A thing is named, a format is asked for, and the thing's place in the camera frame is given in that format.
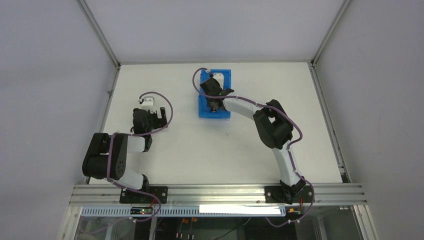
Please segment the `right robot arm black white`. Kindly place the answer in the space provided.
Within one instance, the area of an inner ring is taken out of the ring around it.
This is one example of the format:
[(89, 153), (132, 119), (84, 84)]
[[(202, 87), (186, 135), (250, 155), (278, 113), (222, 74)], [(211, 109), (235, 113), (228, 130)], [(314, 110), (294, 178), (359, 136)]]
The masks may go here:
[(295, 126), (287, 119), (281, 104), (275, 99), (263, 105), (244, 97), (230, 96), (234, 90), (221, 88), (213, 77), (202, 82), (200, 87), (200, 94), (206, 97), (209, 108), (237, 113), (254, 121), (260, 140), (272, 150), (278, 165), (281, 189), (277, 191), (276, 200), (292, 204), (306, 181), (298, 171), (291, 151)]

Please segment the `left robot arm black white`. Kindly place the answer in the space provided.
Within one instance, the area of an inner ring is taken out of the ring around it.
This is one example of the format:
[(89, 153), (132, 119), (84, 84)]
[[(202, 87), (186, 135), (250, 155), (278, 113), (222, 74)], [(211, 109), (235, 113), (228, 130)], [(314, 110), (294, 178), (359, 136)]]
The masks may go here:
[(123, 188), (149, 193), (148, 177), (127, 167), (127, 155), (150, 150), (153, 143), (151, 132), (168, 123), (166, 108), (160, 107), (159, 111), (135, 108), (132, 117), (135, 136), (126, 133), (93, 134), (82, 163), (82, 172), (86, 177), (110, 180)]

